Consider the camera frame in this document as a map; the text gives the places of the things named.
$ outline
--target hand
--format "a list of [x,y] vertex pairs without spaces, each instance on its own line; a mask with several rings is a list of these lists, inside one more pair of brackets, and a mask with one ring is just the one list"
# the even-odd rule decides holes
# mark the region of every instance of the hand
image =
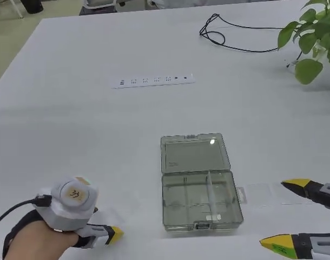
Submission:
[[5,260],[58,260],[77,241],[78,235],[73,232],[60,233],[44,221],[32,222],[11,241]]

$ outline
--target table surface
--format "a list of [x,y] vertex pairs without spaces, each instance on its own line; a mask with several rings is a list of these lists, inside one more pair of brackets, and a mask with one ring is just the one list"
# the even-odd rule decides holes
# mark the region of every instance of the table surface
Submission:
[[[100,188],[96,218],[119,223],[126,234],[107,249],[70,249],[63,259],[282,259],[259,239],[330,232],[330,210],[276,198],[264,207],[243,205],[245,222],[230,236],[171,236],[162,227],[163,135],[222,133],[238,186],[296,177],[330,182],[330,91],[301,86],[288,72],[296,47],[250,54],[199,38],[213,13],[232,23],[283,27],[304,3],[44,19],[0,79],[0,215],[62,177],[86,176]],[[233,46],[276,46],[275,30],[212,27]],[[184,73],[196,83],[132,89],[108,83]],[[0,251],[30,209],[0,223]]]

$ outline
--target black cable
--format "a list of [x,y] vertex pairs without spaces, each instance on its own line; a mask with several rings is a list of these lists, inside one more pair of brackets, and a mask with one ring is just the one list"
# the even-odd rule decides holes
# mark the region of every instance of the black cable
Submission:
[[49,195],[43,195],[43,196],[37,196],[35,199],[29,199],[25,200],[23,202],[20,202],[16,204],[15,206],[9,208],[4,214],[0,216],[0,221],[3,220],[8,214],[10,214],[15,209],[24,206],[26,204],[36,204],[37,206],[48,206],[51,203],[52,196]]
[[[205,25],[201,28],[200,30],[200,36],[210,40],[211,42],[213,42],[214,44],[218,45],[218,46],[223,46],[225,48],[228,49],[233,49],[233,50],[240,50],[240,51],[245,51],[248,53],[268,53],[270,51],[275,51],[277,50],[277,48],[274,49],[269,49],[269,50],[248,50],[248,49],[241,49],[241,48],[237,48],[237,47],[232,47],[232,46],[228,46],[225,45],[226,42],[226,37],[224,34],[222,34],[219,31],[207,31],[207,26],[214,21],[215,19],[219,18],[220,20],[222,20],[223,22],[238,27],[238,28],[245,28],[245,29],[272,29],[272,30],[281,30],[283,28],[277,28],[277,27],[249,27],[249,26],[242,26],[242,25],[238,25],[238,24],[233,24],[233,23],[229,23],[228,21],[224,20],[223,18],[220,17],[219,14],[213,14],[211,15],[211,17],[206,21]],[[220,36],[223,37],[223,41],[222,42],[217,42],[216,40],[212,39],[209,37],[209,34],[218,34]]]

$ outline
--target power outlet socket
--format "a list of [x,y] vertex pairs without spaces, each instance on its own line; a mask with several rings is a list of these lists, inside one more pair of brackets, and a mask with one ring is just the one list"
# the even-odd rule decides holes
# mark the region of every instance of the power outlet socket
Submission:
[[192,74],[189,75],[167,75],[167,76],[145,76],[134,78],[123,78],[114,80],[112,88],[138,88],[147,86],[177,85],[194,83]]

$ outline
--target transparent plastic box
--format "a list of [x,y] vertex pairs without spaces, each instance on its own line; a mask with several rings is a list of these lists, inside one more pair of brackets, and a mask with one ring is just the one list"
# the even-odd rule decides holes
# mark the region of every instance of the transparent plastic box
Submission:
[[220,133],[163,136],[161,170],[167,231],[228,231],[243,222]]

